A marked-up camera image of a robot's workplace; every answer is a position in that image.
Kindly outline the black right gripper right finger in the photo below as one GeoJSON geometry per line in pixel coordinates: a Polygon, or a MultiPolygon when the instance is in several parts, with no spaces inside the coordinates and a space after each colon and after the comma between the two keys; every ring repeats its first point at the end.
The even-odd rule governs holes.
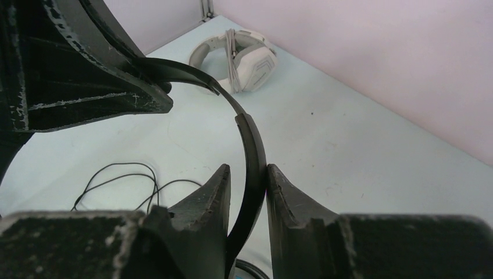
{"type": "Polygon", "coordinates": [[[492,228],[436,214],[338,214],[267,168],[274,278],[491,278],[492,228]]]}

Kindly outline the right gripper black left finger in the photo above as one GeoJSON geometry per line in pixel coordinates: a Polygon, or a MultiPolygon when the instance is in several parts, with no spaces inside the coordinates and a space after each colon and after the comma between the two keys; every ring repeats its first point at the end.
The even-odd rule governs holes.
{"type": "Polygon", "coordinates": [[[2,278],[227,278],[230,167],[170,208],[18,212],[1,220],[2,278]]]}

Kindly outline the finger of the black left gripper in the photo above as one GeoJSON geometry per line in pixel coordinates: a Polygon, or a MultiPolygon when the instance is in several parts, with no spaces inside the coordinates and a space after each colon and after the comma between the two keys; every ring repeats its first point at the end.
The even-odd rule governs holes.
{"type": "Polygon", "coordinates": [[[107,42],[129,59],[133,68],[141,71],[143,68],[135,62],[137,58],[143,58],[144,54],[117,21],[106,3],[102,0],[80,0],[79,3],[107,42]]]}
{"type": "Polygon", "coordinates": [[[1,2],[1,130],[167,113],[169,92],[107,42],[79,1],[1,2]]]}

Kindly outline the small black on-ear headphones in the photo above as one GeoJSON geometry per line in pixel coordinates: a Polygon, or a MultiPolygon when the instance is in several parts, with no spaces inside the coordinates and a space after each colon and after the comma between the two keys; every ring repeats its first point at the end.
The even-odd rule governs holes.
{"type": "Polygon", "coordinates": [[[193,66],[167,59],[136,58],[134,63],[154,83],[186,83],[223,96],[236,112],[235,121],[245,154],[245,188],[240,211],[226,241],[225,271],[234,268],[235,260],[247,242],[261,211],[267,187],[265,148],[251,115],[212,76],[193,66]]]}

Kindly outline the white over-ear headphones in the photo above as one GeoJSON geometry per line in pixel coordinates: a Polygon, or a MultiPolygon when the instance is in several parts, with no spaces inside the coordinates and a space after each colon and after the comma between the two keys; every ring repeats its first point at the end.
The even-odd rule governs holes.
{"type": "Polygon", "coordinates": [[[230,94],[258,90],[278,65],[274,46],[264,35],[233,28],[198,44],[190,53],[188,64],[200,69],[209,53],[218,49],[225,50],[228,71],[228,77],[219,84],[230,94]]]}

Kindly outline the black and blue gaming headset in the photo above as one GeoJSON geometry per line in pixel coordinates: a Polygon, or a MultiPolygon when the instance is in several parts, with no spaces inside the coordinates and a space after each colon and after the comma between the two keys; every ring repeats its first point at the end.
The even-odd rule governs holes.
{"type": "Polygon", "coordinates": [[[235,262],[234,279],[269,279],[270,277],[252,263],[237,259],[235,262]]]}

